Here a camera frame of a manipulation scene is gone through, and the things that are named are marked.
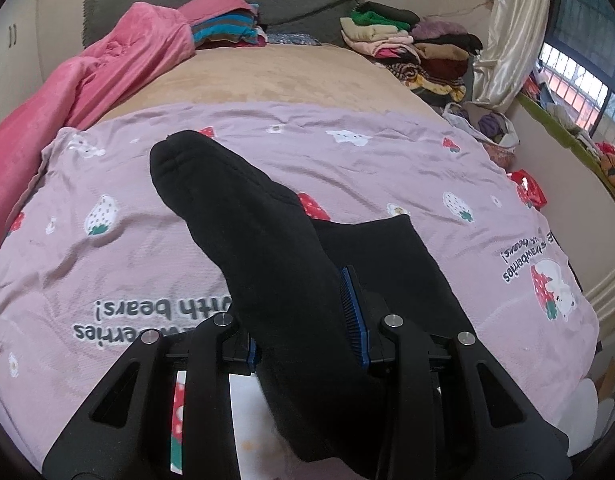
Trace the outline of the black orange-cuffed sweater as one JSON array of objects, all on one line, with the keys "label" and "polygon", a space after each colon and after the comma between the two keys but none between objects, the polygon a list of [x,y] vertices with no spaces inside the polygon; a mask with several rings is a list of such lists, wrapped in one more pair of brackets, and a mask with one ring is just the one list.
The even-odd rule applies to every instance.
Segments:
[{"label": "black orange-cuffed sweater", "polygon": [[406,214],[342,224],[312,222],[321,246],[339,268],[353,266],[367,292],[429,334],[454,338],[475,329],[439,265]]}]

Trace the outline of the bag of clothes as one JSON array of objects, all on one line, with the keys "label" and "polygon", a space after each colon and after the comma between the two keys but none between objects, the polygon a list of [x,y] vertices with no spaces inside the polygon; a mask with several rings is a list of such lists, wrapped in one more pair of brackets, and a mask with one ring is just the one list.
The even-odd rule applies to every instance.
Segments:
[{"label": "bag of clothes", "polygon": [[464,102],[447,104],[442,117],[475,138],[494,164],[506,171],[513,166],[520,139],[513,123],[504,114],[473,102]]}]

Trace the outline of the colourful folded clothes pile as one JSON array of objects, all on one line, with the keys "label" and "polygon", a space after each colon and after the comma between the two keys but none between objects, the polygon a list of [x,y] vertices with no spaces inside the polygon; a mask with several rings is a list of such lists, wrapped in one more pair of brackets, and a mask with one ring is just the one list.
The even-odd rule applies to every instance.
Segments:
[{"label": "colourful folded clothes pile", "polygon": [[443,108],[471,98],[473,62],[483,44],[463,25],[365,1],[341,18],[340,26],[349,49],[427,104]]}]

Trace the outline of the striped folded clothes stack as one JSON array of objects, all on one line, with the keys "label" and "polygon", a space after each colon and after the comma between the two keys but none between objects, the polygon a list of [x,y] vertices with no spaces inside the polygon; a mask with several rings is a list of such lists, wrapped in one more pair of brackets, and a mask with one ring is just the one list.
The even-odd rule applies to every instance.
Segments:
[{"label": "striped folded clothes stack", "polygon": [[258,5],[237,9],[191,27],[196,50],[218,47],[265,47],[267,35],[258,22]]}]

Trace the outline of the lilac strawberry print blanket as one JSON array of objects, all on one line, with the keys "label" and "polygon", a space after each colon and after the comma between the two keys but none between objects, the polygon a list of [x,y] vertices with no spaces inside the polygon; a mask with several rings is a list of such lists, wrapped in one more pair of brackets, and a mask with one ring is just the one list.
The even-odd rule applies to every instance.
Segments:
[{"label": "lilac strawberry print blanket", "polygon": [[406,214],[479,338],[549,422],[588,373],[599,324],[546,218],[442,118],[282,103],[175,104],[64,128],[0,248],[0,423],[40,465],[148,328],[230,306],[222,273],[158,197],[152,146],[193,130],[344,224]]}]

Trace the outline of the red plastic bag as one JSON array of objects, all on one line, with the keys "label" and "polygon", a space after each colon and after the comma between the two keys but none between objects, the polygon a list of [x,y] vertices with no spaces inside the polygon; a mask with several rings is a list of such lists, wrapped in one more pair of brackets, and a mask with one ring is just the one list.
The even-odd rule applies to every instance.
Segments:
[{"label": "red plastic bag", "polygon": [[547,205],[547,198],[537,181],[525,170],[509,172],[507,177],[517,187],[517,194],[525,206],[541,210]]}]

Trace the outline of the beige bed sheet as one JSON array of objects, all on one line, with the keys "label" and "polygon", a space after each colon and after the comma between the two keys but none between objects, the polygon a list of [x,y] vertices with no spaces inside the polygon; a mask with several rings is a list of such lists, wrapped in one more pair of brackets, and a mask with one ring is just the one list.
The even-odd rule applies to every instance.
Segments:
[{"label": "beige bed sheet", "polygon": [[315,104],[442,120],[388,70],[359,54],[336,46],[295,44],[199,50],[103,118],[176,103],[230,102]]}]

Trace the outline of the window with bars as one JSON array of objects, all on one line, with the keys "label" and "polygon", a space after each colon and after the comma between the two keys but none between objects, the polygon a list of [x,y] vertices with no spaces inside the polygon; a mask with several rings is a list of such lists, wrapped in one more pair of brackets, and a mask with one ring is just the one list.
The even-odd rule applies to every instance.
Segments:
[{"label": "window with bars", "polygon": [[550,0],[539,64],[574,122],[615,143],[615,0]]}]

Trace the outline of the pink plush quilt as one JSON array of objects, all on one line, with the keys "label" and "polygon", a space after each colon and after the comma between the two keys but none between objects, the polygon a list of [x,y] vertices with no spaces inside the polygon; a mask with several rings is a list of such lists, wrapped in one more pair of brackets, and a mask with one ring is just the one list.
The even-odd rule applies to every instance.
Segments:
[{"label": "pink plush quilt", "polygon": [[193,25],[249,7],[245,0],[191,0],[178,9],[136,2],[108,35],[61,63],[0,124],[0,245],[42,150],[61,128],[94,125],[117,102],[193,56]]}]

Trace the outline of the white wardrobe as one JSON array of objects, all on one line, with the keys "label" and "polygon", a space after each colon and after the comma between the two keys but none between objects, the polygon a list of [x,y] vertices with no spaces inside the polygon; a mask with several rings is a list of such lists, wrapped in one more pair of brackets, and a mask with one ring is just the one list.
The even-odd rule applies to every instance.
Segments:
[{"label": "white wardrobe", "polygon": [[0,9],[0,123],[41,85],[37,0],[6,0]]}]

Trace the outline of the cream satin curtain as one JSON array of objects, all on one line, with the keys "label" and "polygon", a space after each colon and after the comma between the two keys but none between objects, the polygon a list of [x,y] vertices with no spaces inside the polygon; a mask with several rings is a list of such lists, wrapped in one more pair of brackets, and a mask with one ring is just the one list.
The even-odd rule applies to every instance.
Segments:
[{"label": "cream satin curtain", "polygon": [[473,70],[472,101],[504,113],[544,42],[550,0],[494,0],[487,44]]}]

